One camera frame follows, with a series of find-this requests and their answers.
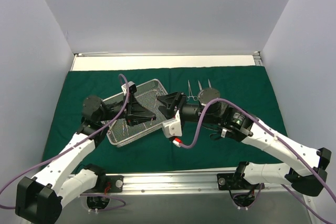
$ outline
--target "metal frame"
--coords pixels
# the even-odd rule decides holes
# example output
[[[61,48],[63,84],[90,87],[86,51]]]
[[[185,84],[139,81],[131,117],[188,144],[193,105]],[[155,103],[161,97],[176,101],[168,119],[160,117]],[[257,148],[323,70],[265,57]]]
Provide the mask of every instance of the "metal frame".
[[[234,173],[235,167],[204,170],[186,170],[166,173],[107,174],[122,175],[123,191],[111,195],[168,195],[168,194],[228,194],[219,190],[218,173]],[[266,184],[265,191],[286,191],[282,186]],[[236,190],[243,193],[247,190]]]

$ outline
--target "cable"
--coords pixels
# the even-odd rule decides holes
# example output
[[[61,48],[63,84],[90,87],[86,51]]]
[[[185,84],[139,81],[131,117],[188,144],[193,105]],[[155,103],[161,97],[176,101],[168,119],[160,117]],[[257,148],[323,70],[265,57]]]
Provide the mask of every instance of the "cable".
[[[200,134],[200,129],[201,129],[201,125],[202,125],[202,121],[204,119],[205,113],[207,111],[207,109],[214,103],[216,102],[225,102],[228,105],[234,107],[236,110],[238,110],[239,112],[243,113],[244,115],[246,115],[248,118],[250,118],[254,123],[256,123],[260,128],[262,128],[265,132],[267,132],[269,135],[271,135],[272,137],[274,137],[274,133],[271,132],[268,128],[266,128],[265,126],[263,126],[261,123],[258,122],[257,119],[255,119],[253,116],[251,116],[249,113],[247,113],[246,111],[244,111],[243,109],[241,109],[240,107],[238,107],[237,105],[235,105],[234,103],[223,99],[223,98],[216,98],[211,100],[203,109],[201,116],[199,117],[199,121],[197,124],[197,128],[196,128],[196,132],[195,132],[195,136],[194,139],[192,141],[192,143],[190,145],[185,145],[183,143],[180,144],[181,147],[185,148],[185,149],[191,149],[195,146],[197,139],[198,139],[198,135]],[[289,145],[287,144],[282,138],[277,136],[277,139],[280,143],[282,143],[288,150],[290,150],[296,157],[298,160],[300,160],[305,167],[316,177],[316,179],[321,183],[321,185],[327,190],[327,192],[329,193],[329,195],[331,196],[331,198],[335,201],[336,203],[336,195],[333,193],[333,191],[330,189],[330,187],[323,181],[323,179],[313,170],[313,168],[311,168],[308,163]]]
[[[92,138],[93,136],[95,136],[96,134],[98,134],[99,132],[103,131],[104,129],[106,129],[107,127],[109,127],[116,119],[118,119],[118,117],[121,115],[121,113],[124,112],[124,109],[126,108],[128,99],[129,99],[129,95],[130,95],[130,87],[128,85],[127,79],[123,74],[119,74],[119,80],[120,83],[122,83],[122,79],[124,80],[125,84],[126,84],[126,88],[127,88],[127,92],[126,92],[126,99],[124,101],[124,104],[122,105],[121,110],[118,112],[118,114],[107,124],[105,124],[103,127],[101,127],[100,129],[96,130],[95,132],[93,132],[92,134],[88,135],[86,138],[84,138],[82,141],[78,142],[77,144],[75,144],[74,146],[68,148],[67,150],[65,150],[64,152],[56,155],[55,157],[52,157],[46,161],[43,161],[42,163],[39,163],[37,165],[34,165],[33,167],[29,168],[28,170],[20,173],[19,175],[15,176],[14,178],[12,178],[9,182],[7,182],[7,184],[5,184],[1,189],[0,189],[0,195],[3,193],[3,191],[11,184],[13,183],[15,180],[17,180],[18,178],[20,178],[21,176],[25,175],[26,173],[29,173],[31,170],[35,170],[36,168],[39,168],[41,166],[44,166],[46,164],[49,164],[50,162],[62,157],[63,155],[67,154],[68,152],[70,152],[71,150],[73,150],[74,148],[76,148],[77,146],[81,145],[82,143],[84,143],[86,140]],[[15,207],[9,207],[9,206],[4,206],[4,205],[0,205],[0,208],[2,209],[7,209],[7,210],[11,210],[11,209],[15,209]]]
[[[295,199],[297,199],[298,201],[300,201],[301,204],[303,204],[309,211],[311,211],[311,213],[312,213],[313,215],[315,215],[319,220],[323,221],[323,222],[326,223],[326,224],[333,224],[333,223],[331,223],[331,222],[329,222],[329,221],[323,219],[321,216],[319,216],[313,209],[311,209],[310,206],[308,206],[302,199],[300,199],[299,196],[297,196],[297,195],[296,195],[293,191],[291,191],[287,186],[285,186],[285,185],[282,185],[282,186],[283,186],[287,191],[289,191],[289,193],[292,194],[292,195],[295,197]]]
[[[123,203],[122,205],[118,205],[118,206],[114,206],[114,207],[107,207],[107,208],[104,208],[104,209],[98,209],[97,212],[111,211],[111,210],[114,210],[114,209],[117,209],[117,208],[122,208],[122,207],[126,206],[126,202],[123,199],[118,198],[118,197],[109,196],[109,195],[104,195],[104,194],[81,194],[80,196],[105,197],[105,198],[114,199],[114,200],[117,200],[117,201],[120,201],[120,202]]]

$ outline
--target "red clip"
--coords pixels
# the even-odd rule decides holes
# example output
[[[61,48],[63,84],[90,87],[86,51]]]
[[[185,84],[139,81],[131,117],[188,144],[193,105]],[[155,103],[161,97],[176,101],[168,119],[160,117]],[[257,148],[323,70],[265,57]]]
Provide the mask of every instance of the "red clip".
[[[178,139],[177,137],[174,140],[177,141],[180,144],[183,144],[183,142],[180,139]]]

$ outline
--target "surgical scissors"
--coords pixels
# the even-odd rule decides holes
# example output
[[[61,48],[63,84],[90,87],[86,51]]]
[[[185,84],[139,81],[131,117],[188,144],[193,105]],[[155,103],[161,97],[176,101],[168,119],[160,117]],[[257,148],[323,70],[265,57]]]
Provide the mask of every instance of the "surgical scissors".
[[[209,84],[209,88],[211,88],[211,82],[210,82],[210,80],[208,79],[208,84]],[[201,85],[201,83],[198,81],[198,87],[200,88],[199,90],[201,91],[201,90],[203,90],[202,89],[202,85]]]
[[[189,95],[187,96],[187,101],[189,101],[190,98],[192,98],[194,101],[198,100],[198,98],[196,96],[193,96],[193,92],[191,91],[189,80],[188,80],[188,92],[189,92]]]

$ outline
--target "black mounting bracket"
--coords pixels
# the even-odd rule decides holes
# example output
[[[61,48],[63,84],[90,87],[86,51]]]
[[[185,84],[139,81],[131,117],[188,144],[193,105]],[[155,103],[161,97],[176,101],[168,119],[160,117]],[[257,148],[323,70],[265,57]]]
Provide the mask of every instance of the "black mounting bracket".
[[[218,190],[228,191],[230,190],[251,190],[255,185],[251,185],[249,182],[244,180],[242,177],[235,177],[235,173],[219,173],[217,174],[217,184]]]

